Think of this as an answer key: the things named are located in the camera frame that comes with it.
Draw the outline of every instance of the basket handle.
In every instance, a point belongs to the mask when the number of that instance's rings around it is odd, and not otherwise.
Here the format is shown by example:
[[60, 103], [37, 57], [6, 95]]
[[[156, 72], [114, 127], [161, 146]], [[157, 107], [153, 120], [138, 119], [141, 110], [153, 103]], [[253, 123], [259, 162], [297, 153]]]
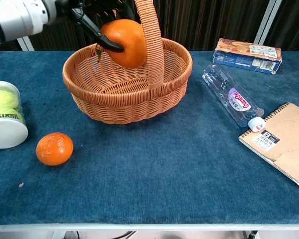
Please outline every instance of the basket handle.
[[161, 32], [152, 0], [134, 0], [144, 32], [149, 90], [159, 88], [164, 83], [164, 49]]

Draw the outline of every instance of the spiral binding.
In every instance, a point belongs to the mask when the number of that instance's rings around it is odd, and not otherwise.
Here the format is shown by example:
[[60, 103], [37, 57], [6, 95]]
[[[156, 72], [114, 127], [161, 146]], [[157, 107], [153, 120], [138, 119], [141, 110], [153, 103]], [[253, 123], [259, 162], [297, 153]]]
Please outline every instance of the spiral binding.
[[[288, 106], [290, 104], [290, 102], [285, 102], [283, 104], [281, 104], [278, 108], [276, 108], [274, 111], [270, 112], [268, 115], [265, 116], [264, 121], [267, 122], [268, 120], [270, 120], [272, 117], [274, 117], [276, 114], [278, 114], [280, 111], [282, 111], [286, 106]], [[240, 137], [244, 138], [247, 135], [249, 135], [250, 133], [252, 133], [251, 129], [247, 130], [246, 132], [244, 132]]]

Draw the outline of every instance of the water bottle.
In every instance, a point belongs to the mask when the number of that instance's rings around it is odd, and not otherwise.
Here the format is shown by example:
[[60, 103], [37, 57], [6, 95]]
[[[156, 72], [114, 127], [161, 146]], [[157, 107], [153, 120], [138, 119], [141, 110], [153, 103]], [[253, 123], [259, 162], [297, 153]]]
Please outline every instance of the water bottle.
[[240, 127], [248, 126], [253, 132], [265, 127], [264, 110], [219, 64], [208, 65], [203, 79]]

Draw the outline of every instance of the white lid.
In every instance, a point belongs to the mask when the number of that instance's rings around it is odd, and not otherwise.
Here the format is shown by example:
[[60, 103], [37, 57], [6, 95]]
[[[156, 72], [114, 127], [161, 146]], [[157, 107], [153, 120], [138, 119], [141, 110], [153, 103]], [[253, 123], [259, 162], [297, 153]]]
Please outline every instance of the white lid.
[[266, 122], [263, 120], [263, 118], [257, 116], [252, 118], [248, 122], [248, 127], [253, 131], [253, 132], [259, 132], [261, 131], [264, 127], [266, 126]]
[[27, 127], [16, 119], [0, 118], [0, 149], [22, 144], [28, 137]]
[[18, 94], [18, 97], [20, 97], [20, 91], [14, 84], [11, 84], [7, 81], [0, 81], [0, 86], [9, 87], [10, 89], [13, 89]]

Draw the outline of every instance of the tangerine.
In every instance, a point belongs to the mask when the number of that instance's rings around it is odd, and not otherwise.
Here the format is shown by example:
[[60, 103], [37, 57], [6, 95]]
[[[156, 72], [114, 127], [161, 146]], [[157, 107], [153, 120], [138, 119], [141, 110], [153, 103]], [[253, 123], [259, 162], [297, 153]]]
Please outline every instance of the tangerine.
[[43, 137], [36, 147], [39, 161], [48, 166], [66, 162], [73, 153], [73, 141], [63, 133], [55, 132]]
[[126, 68], [137, 68], [145, 62], [147, 51], [140, 24], [129, 19], [118, 19], [104, 24], [100, 32], [124, 48], [120, 53], [105, 49], [114, 62]]

